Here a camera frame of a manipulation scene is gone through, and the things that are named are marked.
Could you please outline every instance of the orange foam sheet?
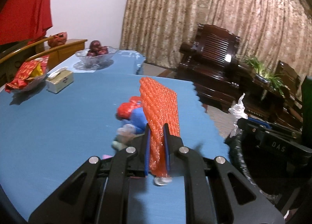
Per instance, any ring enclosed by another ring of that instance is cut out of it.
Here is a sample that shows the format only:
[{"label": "orange foam sheet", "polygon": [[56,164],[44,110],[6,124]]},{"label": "orange foam sheet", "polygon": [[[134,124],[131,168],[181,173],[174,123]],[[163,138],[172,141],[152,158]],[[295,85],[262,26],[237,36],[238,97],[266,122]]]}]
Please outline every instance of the orange foam sheet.
[{"label": "orange foam sheet", "polygon": [[140,80],[143,112],[151,129],[149,169],[157,177],[167,177],[163,126],[169,125],[171,135],[180,136],[177,94],[156,80]]}]

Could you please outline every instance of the beige curtain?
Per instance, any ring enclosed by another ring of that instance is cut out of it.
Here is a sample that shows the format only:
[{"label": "beige curtain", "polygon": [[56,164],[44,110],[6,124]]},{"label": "beige curtain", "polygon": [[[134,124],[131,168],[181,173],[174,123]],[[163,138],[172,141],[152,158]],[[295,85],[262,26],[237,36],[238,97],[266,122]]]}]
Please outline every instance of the beige curtain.
[{"label": "beige curtain", "polygon": [[121,48],[176,67],[198,23],[240,36],[239,58],[254,53],[272,70],[282,60],[302,79],[312,75],[312,21],[300,0],[128,0]]}]

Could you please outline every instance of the metal bolt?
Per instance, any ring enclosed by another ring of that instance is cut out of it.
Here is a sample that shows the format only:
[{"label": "metal bolt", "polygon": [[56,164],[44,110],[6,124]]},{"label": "metal bolt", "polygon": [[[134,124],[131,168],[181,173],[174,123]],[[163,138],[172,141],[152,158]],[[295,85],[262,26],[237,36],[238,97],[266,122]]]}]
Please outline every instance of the metal bolt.
[{"label": "metal bolt", "polygon": [[216,162],[219,163],[219,164],[223,164],[223,163],[225,163],[225,158],[222,157],[222,156],[218,156],[216,158]]},{"label": "metal bolt", "polygon": [[96,164],[96,163],[98,163],[98,161],[99,161],[99,157],[92,156],[92,157],[89,158],[89,162],[91,164]]},{"label": "metal bolt", "polygon": [[182,146],[182,147],[179,148],[179,151],[181,153],[188,153],[189,149],[186,146]]},{"label": "metal bolt", "polygon": [[135,147],[129,146],[129,147],[127,147],[127,149],[126,149],[126,152],[127,152],[127,153],[134,153],[135,150],[136,150]]}]

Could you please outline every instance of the red blanket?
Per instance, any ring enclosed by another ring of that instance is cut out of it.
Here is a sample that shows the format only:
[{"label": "red blanket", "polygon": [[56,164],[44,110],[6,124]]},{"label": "red blanket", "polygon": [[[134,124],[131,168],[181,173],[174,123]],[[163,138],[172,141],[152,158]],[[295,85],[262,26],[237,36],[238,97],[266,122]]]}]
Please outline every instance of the red blanket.
[{"label": "red blanket", "polygon": [[50,0],[8,0],[0,26],[0,45],[45,36],[52,27]]}]

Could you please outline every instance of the wall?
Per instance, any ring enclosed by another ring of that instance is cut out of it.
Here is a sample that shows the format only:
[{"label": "wall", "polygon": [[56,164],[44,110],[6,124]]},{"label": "wall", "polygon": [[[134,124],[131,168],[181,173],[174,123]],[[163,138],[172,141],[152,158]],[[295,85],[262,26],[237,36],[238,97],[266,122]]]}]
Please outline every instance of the wall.
[{"label": "wall", "polygon": [[53,27],[47,36],[67,32],[69,39],[95,39],[119,47],[127,0],[51,0]]}]

